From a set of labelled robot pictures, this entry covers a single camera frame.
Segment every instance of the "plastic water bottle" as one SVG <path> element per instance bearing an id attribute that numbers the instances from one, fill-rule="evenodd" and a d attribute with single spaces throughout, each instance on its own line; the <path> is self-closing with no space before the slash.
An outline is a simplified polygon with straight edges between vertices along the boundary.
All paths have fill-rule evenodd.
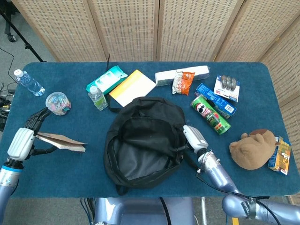
<path id="1" fill-rule="evenodd" d="M 21 85 L 31 91 L 35 96 L 41 96 L 45 92 L 45 88 L 43 88 L 26 71 L 17 69 L 15 70 L 14 74 L 17 81 L 19 81 Z"/>
<path id="2" fill-rule="evenodd" d="M 105 96 L 98 87 L 90 87 L 89 97 L 92 99 L 94 105 L 97 107 L 98 110 L 103 110 L 107 107 L 107 101 L 105 99 Z"/>

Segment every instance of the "green pringles can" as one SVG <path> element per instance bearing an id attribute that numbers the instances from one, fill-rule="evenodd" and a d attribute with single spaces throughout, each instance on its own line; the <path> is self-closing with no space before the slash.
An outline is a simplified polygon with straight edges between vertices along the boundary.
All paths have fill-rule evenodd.
<path id="1" fill-rule="evenodd" d="M 230 128 L 230 124 L 205 101 L 203 96 L 200 95 L 195 98 L 191 106 L 206 119 L 219 135 L 225 133 Z"/>

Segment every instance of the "bottle cap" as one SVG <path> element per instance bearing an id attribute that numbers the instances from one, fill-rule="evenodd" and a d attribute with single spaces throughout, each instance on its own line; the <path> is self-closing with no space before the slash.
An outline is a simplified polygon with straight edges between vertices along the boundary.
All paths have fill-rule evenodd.
<path id="1" fill-rule="evenodd" d="M 90 93 L 92 95 L 96 95 L 98 93 L 98 88 L 96 86 L 91 86 L 90 87 Z"/>
<path id="2" fill-rule="evenodd" d="M 16 70 L 14 71 L 14 75 L 15 75 L 16 77 L 22 77 L 22 76 L 24 75 L 24 73 L 23 73 L 22 70 L 16 69 Z"/>

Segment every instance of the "woven screen panel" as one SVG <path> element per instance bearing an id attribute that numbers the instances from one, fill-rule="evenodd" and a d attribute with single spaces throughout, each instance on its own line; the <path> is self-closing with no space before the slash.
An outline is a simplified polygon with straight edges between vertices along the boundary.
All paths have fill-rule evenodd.
<path id="1" fill-rule="evenodd" d="M 299 0 L 247 0 L 237 16 L 240 20 L 233 23 L 217 60 L 259 60 L 299 11 Z"/>
<path id="2" fill-rule="evenodd" d="M 157 0 L 89 0 L 89 4 L 111 61 L 153 61 Z"/>
<path id="3" fill-rule="evenodd" d="M 106 61 L 86 0 L 14 0 L 59 61 Z"/>
<path id="4" fill-rule="evenodd" d="M 237 0 L 164 0 L 160 61 L 209 61 Z"/>
<path id="5" fill-rule="evenodd" d="M 300 20 L 262 58 L 269 68 L 278 102 L 300 91 Z"/>
<path id="6" fill-rule="evenodd" d="M 298 102 L 295 105 L 282 108 L 281 113 L 292 145 L 297 168 L 300 172 L 300 97 L 298 97 Z M 292 195 L 291 198 L 294 204 L 300 205 L 300 194 Z"/>

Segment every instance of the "black backpack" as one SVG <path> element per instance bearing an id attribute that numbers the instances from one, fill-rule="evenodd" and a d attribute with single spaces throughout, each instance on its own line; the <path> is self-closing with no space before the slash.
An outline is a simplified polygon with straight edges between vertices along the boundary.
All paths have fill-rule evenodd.
<path id="1" fill-rule="evenodd" d="M 182 109 L 160 97 L 139 97 L 122 108 L 107 132 L 104 165 L 120 195 L 152 188 L 176 171 L 186 138 Z"/>

